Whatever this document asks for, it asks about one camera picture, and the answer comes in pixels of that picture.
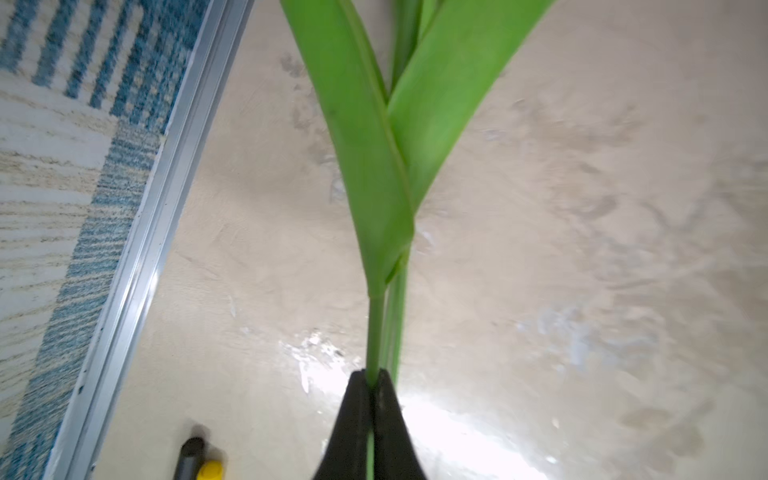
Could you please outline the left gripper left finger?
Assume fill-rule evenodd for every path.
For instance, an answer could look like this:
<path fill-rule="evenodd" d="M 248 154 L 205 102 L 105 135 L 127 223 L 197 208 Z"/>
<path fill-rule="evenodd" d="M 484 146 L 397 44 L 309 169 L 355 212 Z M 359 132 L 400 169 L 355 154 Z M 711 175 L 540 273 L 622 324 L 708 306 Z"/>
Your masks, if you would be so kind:
<path fill-rule="evenodd" d="M 349 378 L 338 415 L 314 480 L 362 480 L 368 475 L 372 430 L 371 391 L 365 371 Z"/>

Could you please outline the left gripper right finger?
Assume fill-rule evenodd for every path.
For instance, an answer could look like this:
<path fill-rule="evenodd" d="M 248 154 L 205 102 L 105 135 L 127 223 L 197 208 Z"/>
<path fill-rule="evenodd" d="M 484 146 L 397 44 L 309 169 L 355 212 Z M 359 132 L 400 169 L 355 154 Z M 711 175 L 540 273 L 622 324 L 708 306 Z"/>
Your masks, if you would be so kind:
<path fill-rule="evenodd" d="M 376 480 L 426 480 L 389 372 L 379 371 L 373 390 L 373 468 Z"/>

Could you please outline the black marker pen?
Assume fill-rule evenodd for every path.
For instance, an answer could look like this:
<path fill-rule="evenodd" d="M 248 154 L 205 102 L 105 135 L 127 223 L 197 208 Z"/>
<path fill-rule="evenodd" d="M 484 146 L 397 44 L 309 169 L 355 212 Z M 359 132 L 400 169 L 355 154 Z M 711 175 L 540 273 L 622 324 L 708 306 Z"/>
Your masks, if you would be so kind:
<path fill-rule="evenodd" d="M 196 480 L 205 461 L 206 442 L 202 437 L 187 439 L 179 451 L 173 480 Z"/>

